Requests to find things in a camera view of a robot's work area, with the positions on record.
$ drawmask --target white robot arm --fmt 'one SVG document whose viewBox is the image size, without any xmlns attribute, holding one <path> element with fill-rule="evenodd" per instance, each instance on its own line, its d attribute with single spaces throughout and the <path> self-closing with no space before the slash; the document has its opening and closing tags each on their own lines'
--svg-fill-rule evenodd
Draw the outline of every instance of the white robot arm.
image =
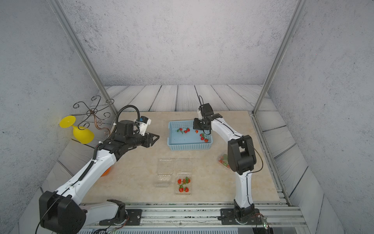
<svg viewBox="0 0 374 234">
<path fill-rule="evenodd" d="M 220 114 L 214 114 L 209 103 L 200 104 L 197 114 L 194 129 L 213 130 L 227 141 L 227 159 L 230 168 L 235 172 L 236 181 L 233 212 L 237 222 L 245 223 L 250 216 L 254 216 L 255 211 L 251 195 L 251 178 L 256 164 L 252 138 L 235 131 Z"/>
<path fill-rule="evenodd" d="M 118 121 L 119 114 L 129 107 L 136 110 L 137 120 Z M 87 206 L 79 204 L 91 186 L 123 154 L 138 146 L 151 147 L 159 139 L 158 135 L 146 132 L 150 123 L 150 119 L 140 116 L 135 106 L 121 108 L 116 115 L 112 134 L 104 142 L 98 143 L 92 159 L 56 191 L 45 191 L 40 196 L 41 227 L 59 234 L 76 234 L 83 226 L 98 221 L 101 225 L 124 225 L 131 220 L 131 215 L 125 210 L 125 204 L 117 200 L 111 199 Z M 136 216 L 132 225 L 136 225 L 140 220 Z"/>
<path fill-rule="evenodd" d="M 118 121 L 119 114 L 129 107 L 137 111 L 137 120 Z M 228 163 L 236 176 L 234 215 L 238 222 L 245 222 L 254 214 L 251 171 L 256 163 L 256 157 L 251 148 L 252 139 L 231 128 L 220 114 L 213 113 L 208 103 L 201 105 L 198 113 L 199 118 L 194 119 L 193 128 L 213 130 L 228 143 Z M 121 108 L 116 115 L 112 134 L 104 142 L 99 142 L 92 159 L 56 191 L 45 191 L 41 195 L 39 198 L 41 227 L 59 234 L 76 234 L 83 226 L 98 221 L 101 225 L 124 225 L 129 219 L 131 220 L 125 204 L 121 201 L 108 200 L 86 206 L 79 206 L 79 204 L 91 186 L 123 154 L 137 146 L 151 147 L 159 139 L 158 135 L 146 132 L 150 123 L 150 119 L 140 116 L 135 106 L 128 105 Z"/>
</svg>

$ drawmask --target black mounting plate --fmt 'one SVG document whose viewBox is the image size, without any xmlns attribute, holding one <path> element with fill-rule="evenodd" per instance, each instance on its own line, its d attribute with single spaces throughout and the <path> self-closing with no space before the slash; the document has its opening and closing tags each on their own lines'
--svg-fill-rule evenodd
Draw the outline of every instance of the black mounting plate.
<svg viewBox="0 0 374 234">
<path fill-rule="evenodd" d="M 238 225 L 239 223 L 235 219 L 235 215 L 233 213 L 234 209 L 221 209 L 221 216 L 228 217 L 221 220 L 222 225 Z M 255 216 L 253 218 L 249 218 L 246 224 L 241 225 L 256 225 L 260 228 L 263 225 L 262 217 Z"/>
<path fill-rule="evenodd" d="M 141 219 L 141 209 L 126 209 L 127 215 L 129 216 L 129 220 L 127 221 L 125 226 L 139 226 L 140 219 Z M 100 221 L 99 224 L 101 226 L 117 226 L 117 224 L 112 222 L 107 222 L 106 220 Z"/>
</svg>

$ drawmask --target yellow goblet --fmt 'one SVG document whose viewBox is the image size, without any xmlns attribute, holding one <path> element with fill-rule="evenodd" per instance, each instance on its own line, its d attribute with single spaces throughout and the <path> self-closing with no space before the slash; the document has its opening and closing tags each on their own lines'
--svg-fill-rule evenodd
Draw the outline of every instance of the yellow goblet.
<svg viewBox="0 0 374 234">
<path fill-rule="evenodd" d="M 93 132 L 91 132 L 90 129 L 79 129 L 77 126 L 74 126 L 73 124 L 75 123 L 75 116 L 69 115 L 63 118 L 60 121 L 60 127 L 61 128 L 68 128 L 70 126 L 73 127 L 73 135 L 74 137 L 82 144 L 88 144 L 90 143 L 95 135 Z"/>
</svg>

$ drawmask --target plastic basket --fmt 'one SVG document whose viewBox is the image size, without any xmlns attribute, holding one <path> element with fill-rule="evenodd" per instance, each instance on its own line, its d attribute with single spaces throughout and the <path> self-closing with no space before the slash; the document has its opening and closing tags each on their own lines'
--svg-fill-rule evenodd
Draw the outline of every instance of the plastic basket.
<svg viewBox="0 0 374 234">
<path fill-rule="evenodd" d="M 171 121 L 168 128 L 168 146 L 172 151 L 210 149 L 212 146 L 212 135 L 206 136 L 208 142 L 201 140 L 200 134 L 203 131 L 199 130 L 198 133 L 195 132 L 193 129 L 193 120 Z M 189 128 L 190 131 L 182 134 L 181 132 L 177 132 L 179 128 Z"/>
</svg>

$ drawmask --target beige marble tabletop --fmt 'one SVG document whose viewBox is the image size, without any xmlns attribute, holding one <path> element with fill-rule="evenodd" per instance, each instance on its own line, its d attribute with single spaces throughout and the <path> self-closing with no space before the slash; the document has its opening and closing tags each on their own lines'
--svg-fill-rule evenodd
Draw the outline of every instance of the beige marble tabletop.
<svg viewBox="0 0 374 234">
<path fill-rule="evenodd" d="M 264 158 L 258 137 L 247 111 L 220 111 L 225 121 L 243 135 L 250 135 L 254 147 Z M 232 202 L 235 197 L 235 176 L 232 170 L 218 163 L 217 157 L 227 153 L 227 142 L 212 131 L 213 144 L 209 150 L 171 151 L 167 145 L 169 121 L 192 120 L 196 112 L 141 112 L 152 120 L 147 132 L 160 136 L 150 148 L 139 146 L 124 154 L 111 168 L 107 176 L 101 177 L 91 187 L 83 202 L 97 203 L 117 199 L 126 203 L 169 203 L 169 202 Z M 136 119 L 135 112 L 121 113 L 119 120 Z M 175 185 L 156 187 L 157 161 L 160 158 L 188 158 L 193 162 L 191 194 L 175 194 Z M 274 182 L 264 160 L 264 167 L 252 176 L 254 201 L 279 201 Z M 257 155 L 254 170 L 261 168 Z"/>
</svg>

